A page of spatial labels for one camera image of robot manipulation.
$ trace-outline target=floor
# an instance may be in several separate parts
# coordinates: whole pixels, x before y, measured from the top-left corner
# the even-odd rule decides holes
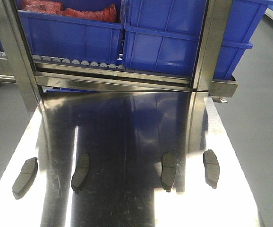
[[[239,88],[216,104],[267,227],[273,227],[273,22],[264,18],[234,76]],[[16,85],[0,87],[0,176],[29,116]]]
[[[267,227],[273,227],[273,21],[265,16],[234,76],[239,87],[216,104]]]

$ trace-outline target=red item in bin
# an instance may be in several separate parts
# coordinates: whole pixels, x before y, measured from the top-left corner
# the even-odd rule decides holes
[[[117,11],[115,4],[111,4],[109,7],[104,8],[102,11],[78,11],[71,8],[67,8],[64,13],[64,16],[69,17],[78,17],[89,20],[100,20],[106,22],[115,23],[117,20]]]
[[[20,8],[25,11],[57,14],[63,9],[63,3],[46,0],[22,0]]]
[[[22,0],[22,10],[32,11],[38,13],[56,14],[68,17],[77,17],[89,20],[99,20],[105,22],[116,23],[117,11],[115,4],[111,4],[109,7],[105,7],[102,11],[78,11],[71,8],[63,9],[63,3],[48,0]]]

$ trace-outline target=stainless steel frame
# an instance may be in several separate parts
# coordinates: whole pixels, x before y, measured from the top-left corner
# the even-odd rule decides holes
[[[35,66],[13,0],[0,0],[0,40],[27,111],[31,115],[41,100],[42,88],[34,79]]]
[[[0,0],[0,40],[6,58],[0,57],[0,75],[14,76],[25,105],[32,113],[42,95],[41,86],[96,91],[209,91],[232,96],[237,83],[215,81],[213,74],[232,0],[208,0],[195,74],[191,79],[131,70],[103,70],[70,64],[33,61],[14,0]],[[0,77],[15,82],[12,77]]]
[[[231,5],[232,0],[209,0],[192,79],[196,91],[210,90]]]

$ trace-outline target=metal post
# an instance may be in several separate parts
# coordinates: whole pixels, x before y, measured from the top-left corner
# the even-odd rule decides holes
[[[232,0],[208,0],[197,64],[191,87],[209,91],[222,45]]]
[[[0,40],[27,111],[32,115],[43,91],[34,79],[34,62],[14,0],[0,0]]]

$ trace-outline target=scratched metal surface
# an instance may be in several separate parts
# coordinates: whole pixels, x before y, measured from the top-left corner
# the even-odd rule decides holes
[[[205,183],[206,147],[220,162],[217,189]],[[177,163],[170,193],[160,182],[168,151]],[[83,153],[89,153],[90,171],[74,194],[70,181]],[[38,157],[37,177],[15,200],[12,184],[31,157]],[[0,181],[3,226],[262,225],[211,99],[168,92],[46,94]]]

